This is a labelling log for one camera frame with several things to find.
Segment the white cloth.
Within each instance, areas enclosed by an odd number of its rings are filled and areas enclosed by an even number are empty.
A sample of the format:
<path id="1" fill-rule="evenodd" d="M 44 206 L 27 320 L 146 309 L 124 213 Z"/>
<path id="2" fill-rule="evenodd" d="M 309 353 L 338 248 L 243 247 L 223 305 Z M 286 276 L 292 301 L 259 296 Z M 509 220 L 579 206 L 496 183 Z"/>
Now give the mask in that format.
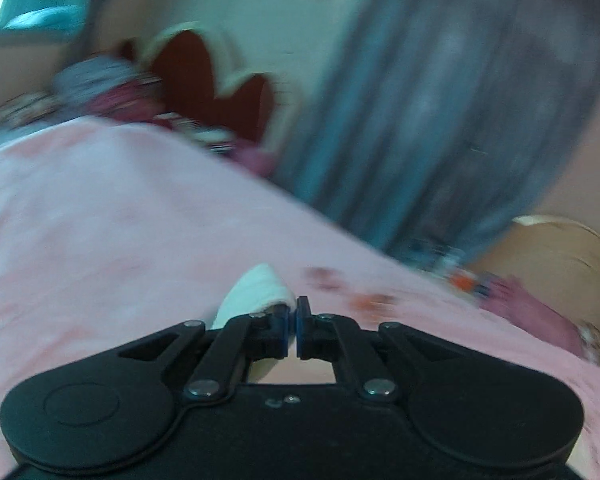
<path id="1" fill-rule="evenodd" d="M 296 296 L 272 266 L 260 263 L 234 284 L 221 302 L 211 328 L 220 330 L 239 315 L 272 313 L 276 306 L 285 306 L 294 314 Z M 257 384 L 280 384 L 283 371 L 282 361 L 265 359 L 251 365 L 248 378 Z"/>

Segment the pile of clothes on bed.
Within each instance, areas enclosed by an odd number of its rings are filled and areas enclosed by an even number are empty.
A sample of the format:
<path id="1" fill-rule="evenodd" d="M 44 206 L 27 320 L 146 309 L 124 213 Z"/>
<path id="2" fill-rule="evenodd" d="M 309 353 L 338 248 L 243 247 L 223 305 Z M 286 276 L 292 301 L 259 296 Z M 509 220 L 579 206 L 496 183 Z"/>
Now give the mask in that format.
<path id="1" fill-rule="evenodd" d="M 96 55 L 62 70 L 48 88 L 1 104 L 0 145 L 62 122 L 98 116 L 166 128 L 212 151 L 232 148 L 234 133 L 167 112 L 160 91 L 160 79 L 141 72 L 131 62 Z"/>

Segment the purple pillow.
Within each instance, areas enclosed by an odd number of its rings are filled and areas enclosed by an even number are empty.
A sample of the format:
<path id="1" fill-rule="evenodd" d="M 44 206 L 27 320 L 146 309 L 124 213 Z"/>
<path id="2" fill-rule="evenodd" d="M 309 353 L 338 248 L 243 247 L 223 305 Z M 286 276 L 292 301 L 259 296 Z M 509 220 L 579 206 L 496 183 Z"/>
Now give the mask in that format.
<path id="1" fill-rule="evenodd" d="M 531 336 L 583 359 L 577 325 L 528 292 L 516 278 L 492 278 L 483 285 L 480 308 Z"/>

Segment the pink floral bed sheet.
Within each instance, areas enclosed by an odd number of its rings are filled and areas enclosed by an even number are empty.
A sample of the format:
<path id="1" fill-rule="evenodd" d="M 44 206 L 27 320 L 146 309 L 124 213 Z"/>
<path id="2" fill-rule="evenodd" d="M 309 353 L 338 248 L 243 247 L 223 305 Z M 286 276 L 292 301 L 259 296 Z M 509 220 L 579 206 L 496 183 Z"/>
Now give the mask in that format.
<path id="1" fill-rule="evenodd" d="M 66 122 L 0 146 L 0 404 L 18 382 L 186 320 L 272 266 L 316 312 L 385 320 L 542 370 L 580 396 L 570 464 L 600 479 L 600 368 L 375 252 L 170 132 Z M 0 478 L 15 462 L 0 431 Z"/>

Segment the blue grey curtain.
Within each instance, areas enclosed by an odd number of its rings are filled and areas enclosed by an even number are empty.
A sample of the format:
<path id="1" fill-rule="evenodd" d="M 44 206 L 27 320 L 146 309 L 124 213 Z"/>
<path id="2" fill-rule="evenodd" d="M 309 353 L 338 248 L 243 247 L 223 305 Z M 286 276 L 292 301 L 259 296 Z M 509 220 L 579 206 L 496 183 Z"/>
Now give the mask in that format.
<path id="1" fill-rule="evenodd" d="M 478 257 L 600 98 L 600 0 L 363 0 L 275 182 L 414 266 Z"/>

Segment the red heart-shaped headboard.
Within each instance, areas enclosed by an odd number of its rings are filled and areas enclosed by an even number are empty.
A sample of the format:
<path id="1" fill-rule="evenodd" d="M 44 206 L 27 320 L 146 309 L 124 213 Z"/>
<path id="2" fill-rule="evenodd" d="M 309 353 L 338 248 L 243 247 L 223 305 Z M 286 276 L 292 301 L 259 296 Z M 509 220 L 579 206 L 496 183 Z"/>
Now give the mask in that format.
<path id="1" fill-rule="evenodd" d="M 130 38 L 114 53 L 160 80 L 168 112 L 279 153 L 301 104 L 298 84 L 283 74 L 242 66 L 230 38 L 198 22 L 170 26 L 145 41 Z"/>

